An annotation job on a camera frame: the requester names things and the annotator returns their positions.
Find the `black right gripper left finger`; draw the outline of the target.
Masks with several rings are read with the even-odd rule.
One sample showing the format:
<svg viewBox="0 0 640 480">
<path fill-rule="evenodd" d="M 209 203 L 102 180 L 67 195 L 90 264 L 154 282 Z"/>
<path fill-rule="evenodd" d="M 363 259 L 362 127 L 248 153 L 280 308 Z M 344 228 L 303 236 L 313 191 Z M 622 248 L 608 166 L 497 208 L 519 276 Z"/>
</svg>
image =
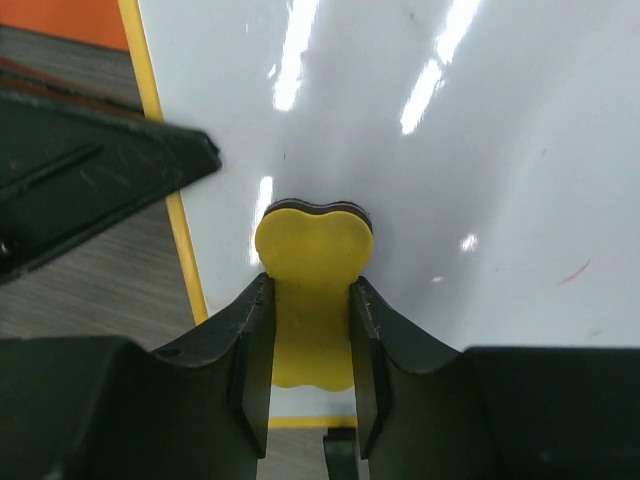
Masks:
<svg viewBox="0 0 640 480">
<path fill-rule="evenodd" d="M 266 453 L 273 282 L 148 351 L 118 336 L 1 343 L 5 479 L 252 479 Z"/>
</svg>

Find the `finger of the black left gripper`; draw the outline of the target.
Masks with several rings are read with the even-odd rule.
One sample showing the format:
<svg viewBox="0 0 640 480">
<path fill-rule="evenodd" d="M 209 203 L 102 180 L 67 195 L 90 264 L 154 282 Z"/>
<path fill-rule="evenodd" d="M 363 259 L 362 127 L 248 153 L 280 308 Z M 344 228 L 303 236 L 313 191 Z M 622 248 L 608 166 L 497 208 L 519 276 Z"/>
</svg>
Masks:
<svg viewBox="0 0 640 480">
<path fill-rule="evenodd" d="M 1 90 L 79 105 L 123 116 L 144 116 L 140 106 L 63 81 L 51 75 L 1 58 Z"/>
<path fill-rule="evenodd" d="M 216 171 L 196 130 L 1 92 L 1 281 Z"/>
</svg>

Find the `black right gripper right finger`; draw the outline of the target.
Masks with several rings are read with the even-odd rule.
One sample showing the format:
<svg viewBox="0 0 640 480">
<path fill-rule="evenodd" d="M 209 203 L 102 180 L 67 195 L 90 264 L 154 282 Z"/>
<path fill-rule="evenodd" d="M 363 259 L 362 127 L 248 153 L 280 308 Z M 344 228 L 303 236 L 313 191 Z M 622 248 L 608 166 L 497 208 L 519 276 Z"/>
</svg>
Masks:
<svg viewBox="0 0 640 480">
<path fill-rule="evenodd" d="M 457 351 L 349 290 L 358 440 L 374 479 L 635 479 L 635 349 Z"/>
</svg>

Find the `yellow whiteboard eraser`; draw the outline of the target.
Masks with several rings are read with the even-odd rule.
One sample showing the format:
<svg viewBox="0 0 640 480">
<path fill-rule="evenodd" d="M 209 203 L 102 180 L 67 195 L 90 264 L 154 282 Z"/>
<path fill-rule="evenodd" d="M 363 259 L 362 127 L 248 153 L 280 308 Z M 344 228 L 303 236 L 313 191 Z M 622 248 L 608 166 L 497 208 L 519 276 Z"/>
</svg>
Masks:
<svg viewBox="0 0 640 480">
<path fill-rule="evenodd" d="M 351 388 L 349 290 L 374 247 L 366 211 L 348 201 L 283 199 L 266 209 L 254 244 L 274 282 L 274 384 Z"/>
</svg>

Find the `yellow-framed whiteboard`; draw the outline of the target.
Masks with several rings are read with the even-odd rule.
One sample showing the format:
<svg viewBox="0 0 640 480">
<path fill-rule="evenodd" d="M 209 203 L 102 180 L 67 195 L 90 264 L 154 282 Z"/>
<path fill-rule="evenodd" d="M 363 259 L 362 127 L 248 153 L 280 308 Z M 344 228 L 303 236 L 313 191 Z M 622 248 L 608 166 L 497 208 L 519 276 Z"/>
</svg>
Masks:
<svg viewBox="0 0 640 480">
<path fill-rule="evenodd" d="M 639 344 L 635 1 L 123 1 L 146 114 L 221 169 L 170 197 L 194 318 L 280 199 L 349 201 L 365 277 L 448 345 Z"/>
</svg>

